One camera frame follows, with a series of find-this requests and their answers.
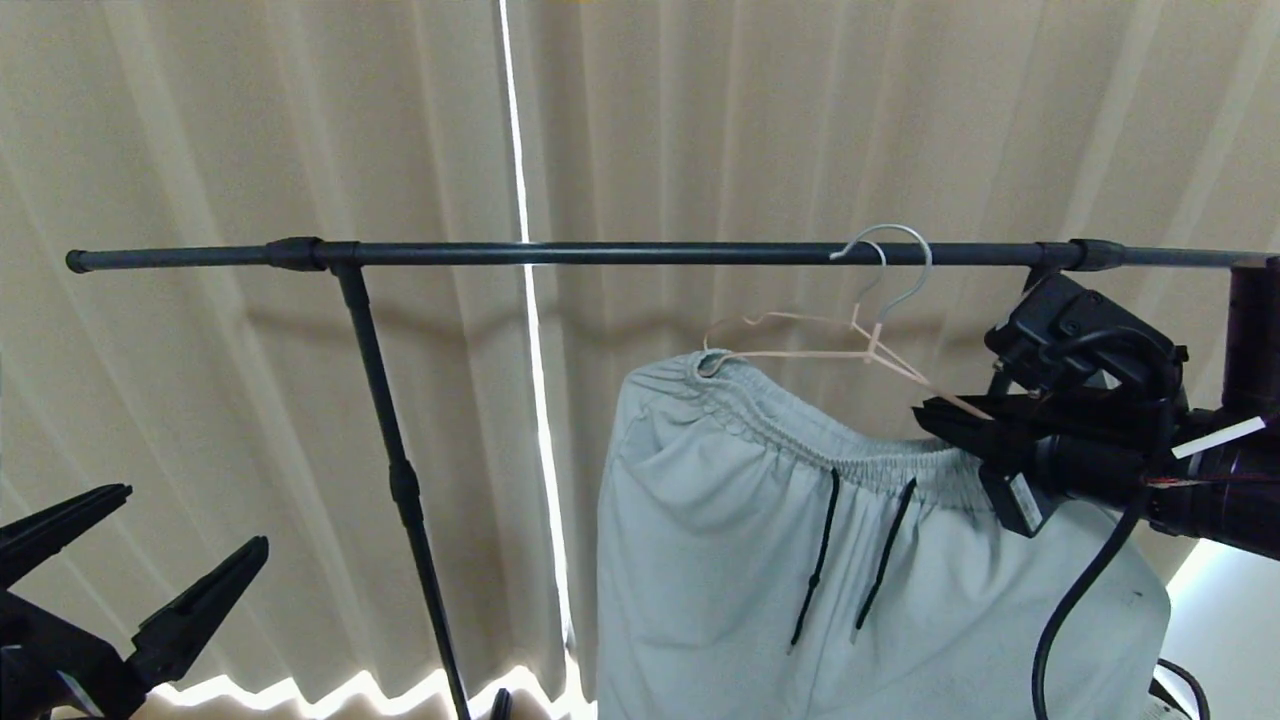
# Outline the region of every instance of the white cable tie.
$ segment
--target white cable tie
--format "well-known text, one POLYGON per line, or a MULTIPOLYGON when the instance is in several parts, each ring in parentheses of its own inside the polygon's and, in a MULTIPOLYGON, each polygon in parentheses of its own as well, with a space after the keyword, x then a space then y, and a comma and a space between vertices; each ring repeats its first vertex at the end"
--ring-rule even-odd
POLYGON ((1220 445, 1231 442, 1233 439, 1239 439, 1249 433, 1256 433, 1267 424, 1262 421, 1262 418, 1249 418, 1243 423, 1236 423, 1234 425, 1228 425, 1221 430, 1215 430, 1204 437, 1196 438, 1193 441, 1184 442, 1172 450, 1174 457, 1181 460, 1183 457, 1189 457, 1197 452, 1204 452, 1211 447, 1217 447, 1220 445))

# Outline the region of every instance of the black drawstring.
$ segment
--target black drawstring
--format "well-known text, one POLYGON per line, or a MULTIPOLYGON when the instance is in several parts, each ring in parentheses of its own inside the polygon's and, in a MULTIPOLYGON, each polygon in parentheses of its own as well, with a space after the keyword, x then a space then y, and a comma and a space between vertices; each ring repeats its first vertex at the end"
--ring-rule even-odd
POLYGON ((791 647, 800 642, 800 630, 804 628, 804 616, 809 612, 809 602, 813 601, 813 592, 818 589, 818 580, 822 579, 822 564, 827 561, 827 543, 831 542, 831 520, 836 516, 836 497, 840 496, 840 474, 831 469, 831 502, 827 503, 827 523, 822 527, 822 544, 818 547, 818 564, 809 575, 809 591, 804 593, 804 605, 800 606, 800 616, 796 618, 796 630, 791 633, 791 647))
POLYGON ((879 585, 884 580, 884 569, 888 568, 888 552, 893 548, 893 538, 897 537, 897 529, 902 527, 902 518, 906 516, 906 507, 911 502, 911 493, 915 492, 915 478, 906 483, 902 488, 902 500, 897 503, 897 515, 893 516, 893 524, 888 528, 888 538, 884 541, 884 551, 881 552, 881 566, 876 570, 876 582, 872 583, 872 589, 867 593, 867 600, 863 601, 863 609, 858 611, 858 621, 854 623, 854 628, 858 630, 863 629, 863 621, 867 620, 867 614, 872 611, 872 601, 876 600, 876 593, 879 592, 879 585))

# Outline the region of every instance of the beige plastic hanger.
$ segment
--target beige plastic hanger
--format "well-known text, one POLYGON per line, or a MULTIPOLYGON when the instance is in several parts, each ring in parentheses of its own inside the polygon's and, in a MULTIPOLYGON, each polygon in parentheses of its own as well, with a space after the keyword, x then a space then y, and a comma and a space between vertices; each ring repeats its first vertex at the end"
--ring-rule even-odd
MULTIPOLYGON (((749 351, 749 352, 727 352, 724 355, 721 355, 721 356, 716 357, 710 363, 710 365, 708 365, 707 368, 699 368, 698 373, 700 375, 703 375, 703 377, 709 378, 709 377, 714 375, 717 372, 719 372, 719 369, 724 364, 724 361, 730 360, 731 357, 809 357, 809 359, 841 359, 841 360, 861 359, 863 363, 865 363, 865 364, 876 363, 876 364, 878 364, 878 365, 881 365, 883 368, 888 368, 890 370, 893 370, 895 373, 905 377, 906 379, 909 379, 909 380, 911 380, 911 382, 914 382, 914 383, 916 383, 919 386, 923 386, 923 387, 928 388, 933 395, 937 395, 938 397, 946 400, 947 402, 955 405, 956 407, 960 407, 961 410, 964 410, 965 413, 968 413, 968 414, 970 414, 970 415, 973 415, 975 418, 980 418, 983 420, 991 420, 992 419, 991 415, 983 413, 982 410, 974 407, 973 405, 970 405, 969 402, 965 402, 964 400, 956 397, 955 395, 951 395, 951 393, 948 393, 948 392, 938 388, 937 386, 934 386, 928 378, 924 377, 923 373, 920 373, 919 370, 916 370, 915 368, 913 368, 911 365, 909 365, 905 360, 902 360, 901 356, 899 356, 896 352, 893 352, 890 347, 887 347, 884 343, 882 343, 879 341, 881 331, 883 329, 884 319, 888 315, 888 311, 892 310, 895 305, 902 302, 904 300, 906 300, 906 299, 911 297, 913 295, 915 295, 916 292, 919 292, 920 288, 924 287, 925 281, 928 281, 929 272, 933 269, 933 250, 929 247, 929 243, 925 242, 924 237, 920 236, 920 233, 918 233, 913 228, 909 228, 909 227, 901 225, 901 224, 896 224, 896 223, 882 223, 882 224, 878 224, 878 225, 872 225, 872 227, 864 229, 863 232, 858 233, 858 236, 854 237, 854 240, 850 241, 849 245, 846 245, 844 249, 841 249, 837 252, 832 252, 831 254, 831 259, 832 260, 838 260, 840 258, 844 258, 859 242, 865 242, 867 245, 870 245, 872 247, 876 249, 876 252, 881 258, 881 272, 876 277, 874 281, 872 281, 869 284, 867 284, 865 287, 863 287, 863 290, 860 290, 858 292, 858 297, 856 297, 856 300, 854 302, 854 315, 852 315, 852 318, 850 319, 850 322, 847 324, 845 324, 841 320, 833 320, 831 318, 822 318, 822 316, 817 316, 817 315, 801 315, 801 314, 797 314, 797 313, 778 313, 778 311, 765 313, 765 314, 763 314, 763 315, 760 315, 758 318, 742 316, 741 320, 745 322, 749 325, 758 325, 758 324, 763 323, 765 318, 786 318, 786 319, 792 319, 792 320, 819 322, 819 323, 826 323, 826 324, 829 324, 829 325, 837 325, 837 327, 841 327, 841 328, 845 328, 845 329, 850 329, 850 331, 858 332, 859 334, 861 334, 863 337, 865 337, 868 340, 867 350, 860 350, 860 351, 822 351, 822 350, 781 351, 781 350, 760 350, 760 351, 749 351), (867 237, 868 234, 876 232, 876 231, 882 231, 882 229, 896 229, 896 231, 905 232, 905 233, 910 234, 911 237, 914 237, 915 241, 920 243, 920 247, 924 249, 924 269, 920 272, 920 277, 915 282, 915 286, 911 287, 911 290, 909 290, 909 291, 904 292, 902 295, 895 297, 892 301, 890 301, 888 304, 886 304, 881 309, 879 314, 876 316, 876 324, 872 327, 872 331, 868 332, 865 328, 863 328, 858 323, 858 310, 861 307, 861 299, 867 295, 867 292, 870 291, 873 287, 876 287, 881 282, 881 279, 884 277, 884 270, 886 270, 886 268, 888 265, 888 260, 884 256, 884 250, 879 245, 877 245, 877 243, 874 243, 874 242, 872 242, 869 240, 863 240, 863 238, 867 237)), ((708 340, 710 337, 712 331, 714 331, 717 327, 724 324, 726 322, 732 322, 732 319, 730 319, 730 320, 721 320, 721 322, 713 324, 710 328, 708 328, 707 333, 703 336, 703 350, 704 351, 709 348, 708 347, 708 340)))

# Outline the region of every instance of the curtain fold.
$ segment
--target curtain fold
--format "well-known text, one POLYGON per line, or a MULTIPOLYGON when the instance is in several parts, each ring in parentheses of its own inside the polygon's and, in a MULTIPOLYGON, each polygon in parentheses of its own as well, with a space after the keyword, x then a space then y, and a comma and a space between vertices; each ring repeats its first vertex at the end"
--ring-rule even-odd
MULTIPOLYGON (((515 5, 535 241, 842 241, 900 222, 932 241, 1105 237, 1280 249, 1275 3, 1009 1, 515 5)), ((902 241, 899 237, 869 240, 902 241)), ((911 286, 891 269, 867 313, 911 286)), ((595 497, 631 369, 701 347, 717 319, 849 316, 873 269, 545 268, 535 273, 566 514, 570 600, 594 678, 595 497)), ((1190 346, 1216 406, 1226 273, 1085 275, 1190 346)), ((982 333, 1023 273, 938 269, 884 342, 982 392, 982 333)), ((712 346, 849 347, 778 323, 712 346)), ((919 434, 924 391, 861 364, 762 361, 855 429, 919 434)), ((1188 542, 1140 542, 1165 578, 1188 542)))
MULTIPOLYGON (((0 8, 5 519, 129 503, 17 587, 122 650, 253 534, 271 559, 182 687, 439 667, 332 277, 72 275, 70 249, 516 234, 485 4, 0 8)), ((563 687, 518 268, 370 269, 458 659, 563 687)))

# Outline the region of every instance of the metal hook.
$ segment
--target metal hook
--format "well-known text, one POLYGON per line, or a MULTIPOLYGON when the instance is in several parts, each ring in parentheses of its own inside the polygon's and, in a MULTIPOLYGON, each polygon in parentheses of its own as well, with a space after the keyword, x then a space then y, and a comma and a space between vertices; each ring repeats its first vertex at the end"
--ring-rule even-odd
MULTIPOLYGON (((933 269, 933 249, 929 247, 928 242, 925 242, 924 236, 922 236, 914 228, 909 228, 906 225, 901 225, 901 224, 897 224, 897 223, 881 223, 878 225, 872 225, 872 227, 864 229, 863 232, 858 233, 854 237, 854 240, 850 241, 849 245, 846 245, 842 250, 840 250, 838 252, 832 252, 831 254, 831 259, 832 260, 838 260, 840 258, 844 258, 846 254, 849 254, 849 251, 852 250, 854 246, 858 245, 858 242, 861 241, 863 237, 865 237, 865 236, 868 236, 868 234, 870 234, 870 233, 873 233, 876 231, 888 231, 888 229, 899 231, 899 232, 905 232, 906 234, 911 236, 913 238, 915 238, 916 242, 920 243, 920 249, 924 250, 924 269, 920 270, 920 278, 915 281, 915 286, 913 286, 911 290, 909 290, 909 291, 904 292, 902 295, 895 297, 893 300, 888 301, 883 307, 881 307, 879 315, 876 316, 876 324, 883 324, 884 323, 884 318, 888 316, 888 311, 892 310, 895 305, 897 305, 899 302, 902 302, 908 297, 911 297, 913 295, 915 295, 916 292, 919 292, 922 287, 924 287, 925 281, 929 279, 929 272, 933 269)), ((881 250, 878 245, 876 245, 873 242, 869 242, 869 241, 864 241, 864 242, 868 242, 869 245, 874 246, 877 249, 877 251, 879 251, 881 260, 883 260, 887 264, 887 260, 884 260, 884 251, 881 250)), ((867 288, 864 288, 864 292, 867 290, 870 290, 872 287, 874 287, 874 283, 872 283, 870 286, 868 286, 867 288)))

